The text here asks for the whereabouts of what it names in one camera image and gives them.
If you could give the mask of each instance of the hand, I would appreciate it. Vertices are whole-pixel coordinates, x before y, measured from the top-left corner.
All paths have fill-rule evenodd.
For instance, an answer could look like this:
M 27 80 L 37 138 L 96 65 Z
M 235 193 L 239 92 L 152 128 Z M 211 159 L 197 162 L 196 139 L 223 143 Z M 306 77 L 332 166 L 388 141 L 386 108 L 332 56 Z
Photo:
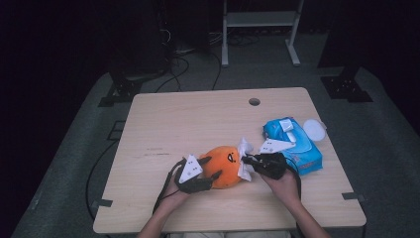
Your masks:
M 168 212 L 173 212 L 174 209 L 182 205 L 190 194 L 180 191 L 174 182 L 174 176 L 170 179 L 169 185 L 164 192 L 163 199 L 157 209 L 165 209 Z
M 264 175 L 261 175 L 261 177 L 285 206 L 288 207 L 295 202 L 300 202 L 296 178 L 290 170 L 286 170 L 280 179 L 272 179 Z

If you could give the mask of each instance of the wooden table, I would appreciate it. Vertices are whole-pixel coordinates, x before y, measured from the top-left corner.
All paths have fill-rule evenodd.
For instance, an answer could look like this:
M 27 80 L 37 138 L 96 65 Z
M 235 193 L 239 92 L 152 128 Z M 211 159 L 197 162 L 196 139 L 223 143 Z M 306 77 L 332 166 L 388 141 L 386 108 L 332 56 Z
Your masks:
M 256 98 L 260 105 L 253 106 Z M 304 88 L 273 88 L 139 94 L 134 100 L 93 228 L 97 233 L 139 232 L 152 214 L 168 171 L 189 154 L 196 157 L 245 137 L 263 144 L 268 120 L 294 117 L 300 124 L 321 120 Z M 302 201 L 324 227 L 361 227 L 366 217 L 327 137 L 316 145 L 324 169 L 302 177 Z M 259 175 L 228 189 L 191 196 L 163 231 L 293 229 L 295 221 Z

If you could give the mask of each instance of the white round object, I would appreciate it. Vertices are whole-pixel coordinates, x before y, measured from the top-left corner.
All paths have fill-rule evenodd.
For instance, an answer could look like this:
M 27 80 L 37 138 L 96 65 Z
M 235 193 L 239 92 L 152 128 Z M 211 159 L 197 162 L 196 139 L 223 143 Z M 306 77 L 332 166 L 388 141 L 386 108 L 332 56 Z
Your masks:
M 318 120 L 309 119 L 305 121 L 303 130 L 312 141 L 322 141 L 325 138 L 325 129 Z

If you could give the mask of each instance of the gray carpet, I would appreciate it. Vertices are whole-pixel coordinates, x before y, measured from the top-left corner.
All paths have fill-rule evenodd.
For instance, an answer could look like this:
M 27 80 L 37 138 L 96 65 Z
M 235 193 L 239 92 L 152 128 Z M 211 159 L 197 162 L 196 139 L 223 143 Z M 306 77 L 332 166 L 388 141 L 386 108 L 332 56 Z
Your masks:
M 380 81 L 363 68 L 356 81 L 373 102 L 349 103 L 329 97 L 320 77 L 336 75 L 341 69 L 317 68 L 327 35 L 298 34 L 295 47 L 300 67 L 292 65 L 284 38 L 260 37 L 258 43 L 248 47 L 230 47 L 230 66 L 221 69 L 215 89 L 305 87 L 328 127 L 350 183 L 366 200 L 366 237 L 420 237 L 418 135 L 388 98 Z M 212 52 L 220 58 L 220 47 Z M 182 57 L 189 68 L 178 77 L 179 86 L 171 80 L 159 92 L 211 90 L 219 73 L 215 56 L 196 53 Z M 179 74 L 186 66 L 184 60 L 174 59 L 172 71 Z M 171 77 L 168 73 L 144 83 L 141 93 L 155 92 Z M 85 202 L 86 182 L 94 168 L 87 192 L 88 203 L 92 204 L 101 198 L 118 146 L 118 142 L 107 140 L 108 134 L 116 121 L 126 120 L 130 109 L 130 103 L 98 107 L 111 83 L 108 73 L 98 78 L 13 237 L 102 236 L 92 230 L 93 220 Z M 90 209 L 94 216 L 95 208 Z M 362 237 L 361 228 L 328 230 L 333 237 Z

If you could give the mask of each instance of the black stand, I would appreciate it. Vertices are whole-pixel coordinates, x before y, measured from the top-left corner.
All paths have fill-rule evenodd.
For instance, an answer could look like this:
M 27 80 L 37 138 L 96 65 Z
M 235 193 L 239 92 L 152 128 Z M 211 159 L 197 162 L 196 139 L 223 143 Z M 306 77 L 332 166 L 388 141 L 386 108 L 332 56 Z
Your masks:
M 134 96 L 140 93 L 142 85 L 148 80 L 158 78 L 164 74 L 164 70 L 156 73 L 140 73 L 120 63 L 112 63 L 109 66 L 109 74 L 111 75 L 113 84 L 109 89 L 107 95 L 102 97 L 98 107 L 111 107 L 114 103 L 132 102 Z M 129 80 L 128 74 L 139 76 L 140 79 Z
M 372 102 L 366 91 L 361 90 L 355 81 L 358 65 L 345 66 L 338 76 L 321 77 L 332 99 L 347 99 L 349 102 Z

